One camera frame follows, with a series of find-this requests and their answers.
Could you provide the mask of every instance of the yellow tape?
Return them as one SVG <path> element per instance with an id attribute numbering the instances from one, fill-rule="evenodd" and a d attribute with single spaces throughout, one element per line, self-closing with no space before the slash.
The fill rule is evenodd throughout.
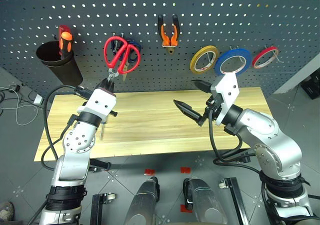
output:
<path id="1" fill-rule="evenodd" d="M 209 63 L 202 68 L 196 68 L 198 60 L 203 55 L 209 56 L 209 53 L 213 54 L 213 57 L 211 59 L 208 57 Z M 195 53 L 195 55 L 191 59 L 191 62 L 190 62 L 191 72 L 193 72 L 194 74 L 205 73 L 207 70 L 209 70 L 210 68 L 212 68 L 216 64 L 218 57 L 219 57 L 219 50 L 215 46 L 205 46 L 205 47 L 201 48 L 199 51 L 197 51 Z"/>

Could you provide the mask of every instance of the perforated metal wall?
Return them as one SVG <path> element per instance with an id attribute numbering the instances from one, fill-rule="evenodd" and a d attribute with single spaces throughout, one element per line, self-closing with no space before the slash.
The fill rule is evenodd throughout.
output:
<path id="1" fill-rule="evenodd" d="M 241 87 L 261 86 L 270 95 L 320 51 L 319 0 L 1 0 L 1 63 L 11 74 L 45 95 L 60 81 L 36 57 L 42 43 L 53 40 L 58 25 L 71 27 L 73 50 L 83 85 L 93 88 L 108 75 L 103 46 L 112 32 L 124 32 L 141 43 L 139 68 L 125 82 L 116 78 L 117 92 L 188 90 L 192 79 L 212 82 L 213 69 L 195 75 L 193 55 L 207 45 L 226 52 L 229 46 L 251 51 L 279 48 L 279 58 L 265 68 L 250 67 L 238 76 Z M 179 17 L 181 34 L 174 55 L 161 47 L 158 14 Z"/>

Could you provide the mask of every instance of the red scissors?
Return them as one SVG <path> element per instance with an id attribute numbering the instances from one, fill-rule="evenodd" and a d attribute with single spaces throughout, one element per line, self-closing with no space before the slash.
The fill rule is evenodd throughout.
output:
<path id="1" fill-rule="evenodd" d="M 122 46 L 119 48 L 119 50 L 116 52 L 114 58 L 112 59 L 111 62 L 108 62 L 108 57 L 107 57 L 107 50 L 108 50 L 108 45 L 109 43 L 111 43 L 112 41 L 120 41 L 122 42 Z M 128 58 L 130 57 L 130 53 L 131 51 L 134 50 L 136 52 L 136 63 L 135 65 L 129 69 L 129 70 L 124 70 L 126 62 L 128 61 Z M 110 37 L 104 44 L 104 49 L 103 49 L 103 53 L 104 53 L 104 60 L 105 63 L 107 65 L 107 67 L 109 68 L 108 72 L 109 72 L 109 77 L 108 77 L 108 81 L 109 80 L 113 80 L 115 77 L 117 77 L 119 74 L 128 74 L 133 72 L 139 65 L 140 60 L 141 60 L 141 55 L 139 52 L 139 49 L 134 46 L 133 44 L 128 44 L 128 42 L 120 37 L 120 36 L 112 36 Z M 121 60 L 120 66 L 117 69 L 116 72 L 113 71 L 113 69 L 116 67 L 116 64 L 118 61 Z"/>

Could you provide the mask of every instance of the pliers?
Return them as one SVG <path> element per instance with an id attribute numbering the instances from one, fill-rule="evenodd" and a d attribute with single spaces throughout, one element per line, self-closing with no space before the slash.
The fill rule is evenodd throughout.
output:
<path id="1" fill-rule="evenodd" d="M 162 14 L 158 15 L 158 32 L 162 40 L 162 47 L 166 48 L 169 54 L 173 54 L 175 51 L 175 47 L 178 46 L 178 38 L 180 34 L 179 20 L 176 14 L 172 15 L 172 21 L 173 36 L 170 39 L 165 33 L 164 16 Z"/>

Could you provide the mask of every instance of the wooden board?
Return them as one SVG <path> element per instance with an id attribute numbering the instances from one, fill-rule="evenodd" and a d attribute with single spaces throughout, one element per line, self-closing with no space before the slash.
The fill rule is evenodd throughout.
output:
<path id="1" fill-rule="evenodd" d="M 203 114 L 210 94 L 199 90 L 124 92 L 116 94 L 117 117 L 109 116 L 100 140 L 99 127 L 91 158 L 117 157 L 142 154 L 161 154 L 212 150 L 208 122 L 202 127 L 183 115 L 173 99 L 185 102 Z M 57 95 L 48 117 L 52 140 L 60 137 L 71 114 L 85 100 L 75 95 Z M 240 89 L 236 105 L 271 114 L 260 87 Z M 223 131 L 224 126 L 214 126 L 214 138 L 218 149 L 231 149 L 238 144 L 236 137 Z M 34 161 L 40 161 L 48 146 L 43 131 Z M 62 141 L 55 145 L 57 154 L 63 154 Z M 45 161 L 54 160 L 49 150 Z"/>

